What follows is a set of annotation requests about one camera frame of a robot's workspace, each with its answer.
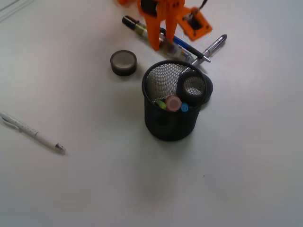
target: orange plastic part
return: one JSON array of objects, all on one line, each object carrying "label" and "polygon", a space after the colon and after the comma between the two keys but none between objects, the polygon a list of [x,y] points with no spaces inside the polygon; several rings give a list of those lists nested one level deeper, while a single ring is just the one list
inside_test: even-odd
[{"label": "orange plastic part", "polygon": [[[184,19],[184,17],[186,17],[192,12],[197,12],[194,14],[194,18],[201,25],[201,28],[198,30],[194,30],[187,22],[187,20]],[[195,41],[213,30],[211,25],[207,22],[202,13],[196,7],[193,7],[191,9],[184,7],[182,11],[176,16],[176,20],[180,24],[181,28],[184,30],[184,33],[190,38],[191,41]]]},{"label": "orange plastic part", "polygon": [[176,16],[183,11],[185,4],[185,0],[156,1],[158,2],[156,17],[143,12],[140,4],[141,0],[137,1],[139,12],[146,21],[148,41],[155,51],[159,50],[159,33],[161,21],[166,20],[166,37],[172,42],[178,24]]},{"label": "orange plastic part", "polygon": [[128,0],[118,0],[118,2],[121,4],[121,5],[124,5],[127,3]]}]

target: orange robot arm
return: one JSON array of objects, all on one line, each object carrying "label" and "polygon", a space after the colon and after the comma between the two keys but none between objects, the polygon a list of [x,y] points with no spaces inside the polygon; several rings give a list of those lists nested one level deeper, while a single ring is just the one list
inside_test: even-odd
[{"label": "orange robot arm", "polygon": [[198,8],[189,9],[184,4],[185,0],[137,0],[139,12],[146,21],[148,41],[154,50],[159,50],[160,24],[163,20],[166,20],[166,38],[171,42],[178,23],[192,41],[212,31]]}]

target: pen holder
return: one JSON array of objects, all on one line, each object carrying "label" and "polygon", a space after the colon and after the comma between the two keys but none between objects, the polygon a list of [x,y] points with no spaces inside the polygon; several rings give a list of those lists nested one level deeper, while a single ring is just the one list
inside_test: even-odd
[{"label": "pen holder", "polygon": [[[199,83],[186,87],[189,93],[200,94],[201,102],[192,106],[187,112],[181,110],[170,112],[161,109],[155,103],[176,95],[177,83],[185,72],[199,75]],[[181,140],[188,136],[196,125],[201,105],[207,97],[207,83],[204,74],[195,66],[183,61],[161,61],[150,67],[142,81],[144,95],[144,114],[147,129],[155,137],[165,141]]]}]

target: pen clip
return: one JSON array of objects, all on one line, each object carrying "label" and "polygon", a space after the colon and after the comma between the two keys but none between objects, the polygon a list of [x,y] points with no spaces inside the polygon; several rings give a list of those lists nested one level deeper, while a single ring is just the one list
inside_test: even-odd
[{"label": "pen clip", "polygon": [[9,123],[7,120],[5,120],[4,118],[1,118],[3,120],[3,123],[5,123],[6,125],[10,126],[10,127],[13,127],[13,128],[16,128],[20,131],[20,128],[12,123]]}]

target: marker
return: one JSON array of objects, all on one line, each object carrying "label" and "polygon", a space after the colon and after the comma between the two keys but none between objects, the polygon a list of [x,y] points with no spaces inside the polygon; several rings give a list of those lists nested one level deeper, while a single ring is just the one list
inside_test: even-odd
[{"label": "marker", "polygon": [[166,109],[166,104],[165,102],[161,101],[160,99],[157,99],[156,103],[159,105],[159,107],[163,110]]},{"label": "marker", "polygon": [[182,103],[181,110],[182,110],[182,112],[187,112],[188,111],[188,105],[187,105],[187,103]]},{"label": "marker", "polygon": [[166,98],[165,103],[166,103],[166,108],[173,112],[176,112],[177,110],[179,110],[182,105],[181,100],[177,96],[174,96],[174,95],[168,96]]}]

